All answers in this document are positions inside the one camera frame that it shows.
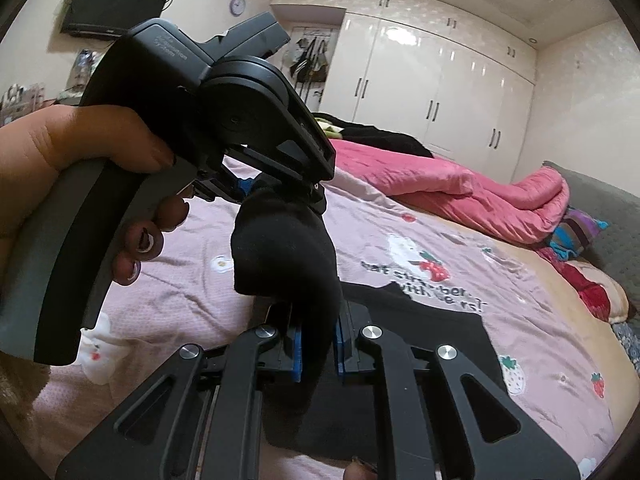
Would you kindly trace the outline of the left hand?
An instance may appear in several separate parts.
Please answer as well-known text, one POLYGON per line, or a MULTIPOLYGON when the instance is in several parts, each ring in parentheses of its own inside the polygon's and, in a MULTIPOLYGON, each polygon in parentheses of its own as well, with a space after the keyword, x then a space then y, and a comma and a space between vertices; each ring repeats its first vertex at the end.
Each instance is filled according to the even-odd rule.
MULTIPOLYGON (((1 266, 8 264, 18 229, 40 205, 62 170, 84 159, 108 158, 142 174, 167 170, 174 154, 129 108, 53 105, 1 128, 1 266)), ((141 265, 160 255, 165 232, 186 220, 188 186, 165 197, 150 220, 130 223, 112 263, 112 280, 132 284, 141 265)))

